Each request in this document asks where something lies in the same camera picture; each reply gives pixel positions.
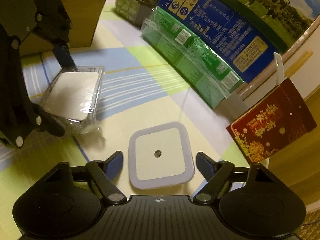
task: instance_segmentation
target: green carton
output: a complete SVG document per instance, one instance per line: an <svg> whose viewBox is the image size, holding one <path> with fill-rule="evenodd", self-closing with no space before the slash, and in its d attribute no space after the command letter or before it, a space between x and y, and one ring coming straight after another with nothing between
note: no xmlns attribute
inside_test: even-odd
<svg viewBox="0 0 320 240"><path fill-rule="evenodd" d="M159 7L145 19L142 37L180 72L211 108L243 82L195 33Z"/></svg>

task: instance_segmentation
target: white plastic clip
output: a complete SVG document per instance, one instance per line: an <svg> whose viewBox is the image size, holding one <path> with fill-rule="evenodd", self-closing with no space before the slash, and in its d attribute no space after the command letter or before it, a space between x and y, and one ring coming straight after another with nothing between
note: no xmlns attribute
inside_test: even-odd
<svg viewBox="0 0 320 240"><path fill-rule="evenodd" d="M284 67L282 57L279 53L274 53L273 56L275 57L276 65L277 65L277 83L276 85L280 85L284 81Z"/></svg>

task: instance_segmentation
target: clear plastic box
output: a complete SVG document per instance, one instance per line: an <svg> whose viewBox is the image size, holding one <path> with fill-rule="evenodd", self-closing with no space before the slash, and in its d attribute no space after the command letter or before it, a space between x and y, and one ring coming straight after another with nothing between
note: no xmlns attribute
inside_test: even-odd
<svg viewBox="0 0 320 240"><path fill-rule="evenodd" d="M95 128L103 66L63 68L42 96L40 105L57 118L66 132L84 134Z"/></svg>

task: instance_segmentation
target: tablecloth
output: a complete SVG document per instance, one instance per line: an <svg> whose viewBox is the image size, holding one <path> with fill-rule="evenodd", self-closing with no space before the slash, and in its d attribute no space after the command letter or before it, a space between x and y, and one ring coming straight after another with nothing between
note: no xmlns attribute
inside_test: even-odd
<svg viewBox="0 0 320 240"><path fill-rule="evenodd" d="M248 166L226 131L233 109L220 104L214 111L183 78L140 37L140 30L117 16L107 0L88 48L71 49L78 66L103 65L104 80L98 102L97 132L83 136L54 137L33 131L22 149L0 145L0 239L21 235L12 217L12 206L39 178L58 162L72 166L105 160L116 150L124 153L124 166L114 183L129 197L142 195L193 195L206 181L196 169L194 178L180 186L138 190L129 182L128 145L132 134L167 122L187 129L193 157L202 151L212 159ZM38 102L60 70L52 52L23 57L23 74L29 97Z"/></svg>

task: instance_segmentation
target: silver screw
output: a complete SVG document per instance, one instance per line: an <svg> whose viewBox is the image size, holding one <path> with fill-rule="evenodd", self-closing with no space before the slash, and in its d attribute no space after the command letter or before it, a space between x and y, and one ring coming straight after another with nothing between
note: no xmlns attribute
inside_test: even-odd
<svg viewBox="0 0 320 240"><path fill-rule="evenodd" d="M38 22L41 22L41 21L42 21L42 15L41 15L41 14L38 14L38 15L37 15L37 21L38 21Z"/></svg>
<svg viewBox="0 0 320 240"><path fill-rule="evenodd" d="M155 151L155 157L156 157L156 158L159 158L161 155L162 155L162 152L161 152L161 151L159 151L159 150L156 150L156 151Z"/></svg>
<svg viewBox="0 0 320 240"><path fill-rule="evenodd" d="M41 123L42 123L42 118L41 118L41 116L37 116L37 117L36 117L36 124L37 124L37 125L41 125Z"/></svg>
<svg viewBox="0 0 320 240"><path fill-rule="evenodd" d="M18 147L21 147L21 146L23 145L23 138L22 138L21 136L18 136L18 137L16 138L16 145L17 145Z"/></svg>
<svg viewBox="0 0 320 240"><path fill-rule="evenodd" d="M19 41L17 39L14 39L12 42L11 42L11 47L13 49L17 49L19 48Z"/></svg>
<svg viewBox="0 0 320 240"><path fill-rule="evenodd" d="M207 193L200 193L196 196L196 199L205 203L211 200L211 196Z"/></svg>
<svg viewBox="0 0 320 240"><path fill-rule="evenodd" d="M119 193L114 193L114 194L109 195L108 199L113 202L119 202L124 199L124 195L119 194Z"/></svg>

